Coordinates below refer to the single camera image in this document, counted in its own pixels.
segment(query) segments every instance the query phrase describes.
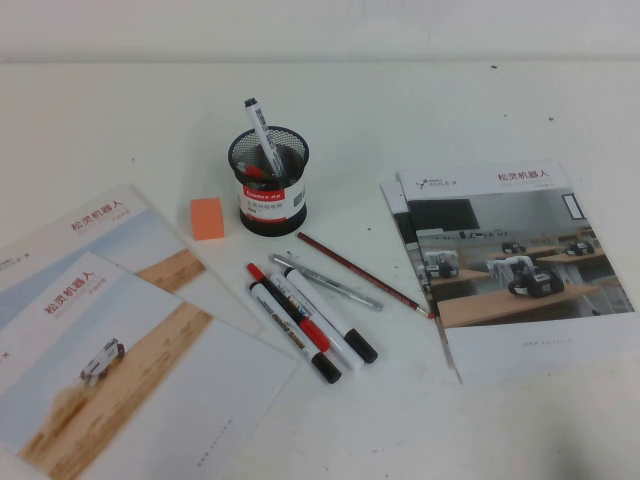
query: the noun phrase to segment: black mesh pen holder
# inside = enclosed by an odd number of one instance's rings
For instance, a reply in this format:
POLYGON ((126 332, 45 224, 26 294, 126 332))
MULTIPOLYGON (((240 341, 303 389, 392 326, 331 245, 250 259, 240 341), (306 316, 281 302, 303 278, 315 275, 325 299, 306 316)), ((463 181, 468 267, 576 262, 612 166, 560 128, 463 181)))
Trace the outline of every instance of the black mesh pen holder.
POLYGON ((309 147, 293 130, 269 127, 285 175, 275 177, 254 130, 229 147, 229 165, 238 186, 240 220, 253 233, 279 237, 296 230, 307 217, 304 169, 309 147))

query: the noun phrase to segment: orange eraser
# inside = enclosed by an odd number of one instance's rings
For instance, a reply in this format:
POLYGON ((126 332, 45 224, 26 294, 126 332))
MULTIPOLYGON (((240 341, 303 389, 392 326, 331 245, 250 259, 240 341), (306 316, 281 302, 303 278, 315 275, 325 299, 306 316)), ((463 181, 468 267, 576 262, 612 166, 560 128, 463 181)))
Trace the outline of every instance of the orange eraser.
POLYGON ((191 200, 191 226, 193 238, 209 240, 224 237, 222 205, 220 198, 196 198, 191 200))

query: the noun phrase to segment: silver pen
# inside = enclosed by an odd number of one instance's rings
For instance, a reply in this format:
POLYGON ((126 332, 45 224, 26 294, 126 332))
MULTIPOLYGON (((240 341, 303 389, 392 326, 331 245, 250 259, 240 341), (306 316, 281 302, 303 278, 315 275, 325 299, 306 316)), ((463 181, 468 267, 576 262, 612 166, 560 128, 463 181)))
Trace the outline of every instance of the silver pen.
POLYGON ((313 270, 307 267, 303 267, 299 263, 293 262, 288 258, 283 257, 282 255, 271 255, 269 258, 271 259, 272 262, 279 263, 280 265, 283 265, 285 267, 295 268, 302 275, 304 275, 305 278, 307 278, 308 280, 311 280, 312 282, 325 286, 333 290, 334 292, 339 293, 340 295, 344 295, 345 297, 349 297, 360 303, 364 303, 367 307, 371 307, 378 312, 382 310, 382 307, 384 307, 384 305, 381 302, 378 302, 373 298, 369 298, 366 295, 362 295, 360 292, 357 292, 352 288, 345 287, 344 285, 334 280, 331 280, 330 278, 327 278, 324 275, 319 274, 318 272, 314 272, 313 270))

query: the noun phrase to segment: blue sky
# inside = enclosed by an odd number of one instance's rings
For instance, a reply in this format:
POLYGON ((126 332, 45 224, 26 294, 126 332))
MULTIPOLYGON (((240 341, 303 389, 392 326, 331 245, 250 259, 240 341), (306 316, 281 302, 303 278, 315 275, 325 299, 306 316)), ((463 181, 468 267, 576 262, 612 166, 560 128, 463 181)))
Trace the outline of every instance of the blue sky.
POLYGON ((152 210, 142 212, 85 247, 0 292, 0 330, 85 252, 93 252, 136 272, 184 248, 185 245, 168 229, 158 214, 152 210))

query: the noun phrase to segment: brochure cover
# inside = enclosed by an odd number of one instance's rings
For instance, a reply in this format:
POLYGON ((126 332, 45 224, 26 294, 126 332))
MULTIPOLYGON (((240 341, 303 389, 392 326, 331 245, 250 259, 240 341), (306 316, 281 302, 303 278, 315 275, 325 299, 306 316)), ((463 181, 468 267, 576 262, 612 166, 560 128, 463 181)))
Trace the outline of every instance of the brochure cover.
POLYGON ((0 332, 0 441, 53 479, 216 478, 296 365, 90 252, 0 332))
POLYGON ((464 381, 640 348, 631 302, 559 163, 398 177, 464 381))
POLYGON ((261 327, 129 186, 0 249, 0 328, 85 252, 94 252, 250 335, 261 327))

